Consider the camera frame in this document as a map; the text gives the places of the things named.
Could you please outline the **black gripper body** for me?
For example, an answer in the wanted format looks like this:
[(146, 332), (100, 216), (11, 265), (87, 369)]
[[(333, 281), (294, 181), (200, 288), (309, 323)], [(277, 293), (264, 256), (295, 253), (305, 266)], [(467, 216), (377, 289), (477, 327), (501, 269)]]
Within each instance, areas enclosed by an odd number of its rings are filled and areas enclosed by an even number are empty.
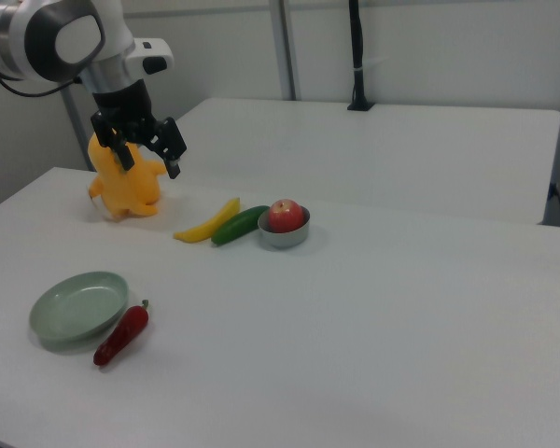
[(156, 119), (144, 80), (92, 97), (98, 111), (91, 117), (91, 124), (99, 140), (112, 140), (115, 133), (125, 140), (151, 140), (155, 136)]

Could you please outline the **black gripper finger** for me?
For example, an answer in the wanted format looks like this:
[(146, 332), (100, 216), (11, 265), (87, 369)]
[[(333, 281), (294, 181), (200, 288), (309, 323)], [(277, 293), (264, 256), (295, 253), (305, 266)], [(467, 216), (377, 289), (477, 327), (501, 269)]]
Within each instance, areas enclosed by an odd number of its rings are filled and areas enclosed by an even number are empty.
[(134, 159), (122, 134), (115, 130), (101, 112), (92, 115), (91, 125), (99, 144), (110, 148), (118, 157), (122, 168), (130, 171), (134, 167)]
[(187, 150), (187, 145), (174, 119), (166, 118), (149, 123), (145, 146), (160, 157), (171, 179), (180, 175), (179, 161)]

